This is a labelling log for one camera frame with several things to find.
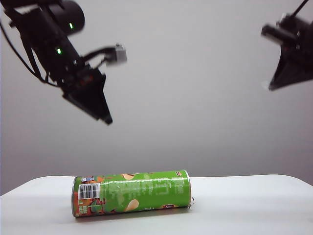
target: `pringles can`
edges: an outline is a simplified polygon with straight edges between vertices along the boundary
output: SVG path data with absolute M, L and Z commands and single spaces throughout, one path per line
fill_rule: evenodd
M 186 170 L 76 177 L 72 189 L 75 217 L 189 207 Z

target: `gray wall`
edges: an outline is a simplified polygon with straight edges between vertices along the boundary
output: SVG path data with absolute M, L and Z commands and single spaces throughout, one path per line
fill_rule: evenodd
M 280 48 L 260 37 L 301 1 L 78 0 L 86 27 L 71 41 L 81 54 L 127 48 L 127 64 L 103 68 L 111 126 L 38 82 L 2 37 L 2 193 L 46 175 L 179 168 L 313 184 L 313 82 L 269 92 Z M 312 12 L 313 1 L 300 15 Z

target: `white tabletop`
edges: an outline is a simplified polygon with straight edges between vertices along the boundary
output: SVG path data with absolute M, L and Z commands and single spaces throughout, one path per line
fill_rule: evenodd
M 283 175 L 191 178 L 195 204 L 74 218 L 74 177 L 42 177 L 1 197 L 2 235 L 313 235 L 313 187 Z

